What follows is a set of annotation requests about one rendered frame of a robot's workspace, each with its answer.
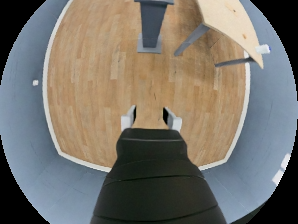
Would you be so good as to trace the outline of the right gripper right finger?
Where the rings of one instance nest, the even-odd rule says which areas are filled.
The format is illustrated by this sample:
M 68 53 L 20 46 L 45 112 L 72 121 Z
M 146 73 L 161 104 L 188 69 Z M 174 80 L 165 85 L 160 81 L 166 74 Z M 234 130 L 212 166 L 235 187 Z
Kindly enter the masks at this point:
M 168 125 L 169 129 L 177 129 L 180 132 L 182 119 L 174 115 L 168 107 L 164 107 L 164 112 L 162 112 L 162 119 L 164 119 L 165 124 Z

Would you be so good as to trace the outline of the white plastic bottle with blue cap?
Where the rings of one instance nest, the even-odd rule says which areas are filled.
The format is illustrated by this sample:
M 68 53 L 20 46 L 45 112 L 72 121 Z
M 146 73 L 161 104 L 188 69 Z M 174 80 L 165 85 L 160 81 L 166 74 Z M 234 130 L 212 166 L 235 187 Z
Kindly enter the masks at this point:
M 261 47 L 255 47 L 255 52 L 257 53 L 269 53 L 271 51 L 270 47 L 267 45 L 261 45 Z

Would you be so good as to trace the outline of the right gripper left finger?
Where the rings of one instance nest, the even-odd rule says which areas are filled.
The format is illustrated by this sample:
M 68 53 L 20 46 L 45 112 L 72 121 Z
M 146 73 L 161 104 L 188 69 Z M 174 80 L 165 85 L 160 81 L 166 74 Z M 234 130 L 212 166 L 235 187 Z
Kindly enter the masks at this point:
M 134 121 L 136 121 L 136 108 L 137 105 L 132 105 L 129 112 L 121 116 L 121 131 L 125 128 L 132 128 Z

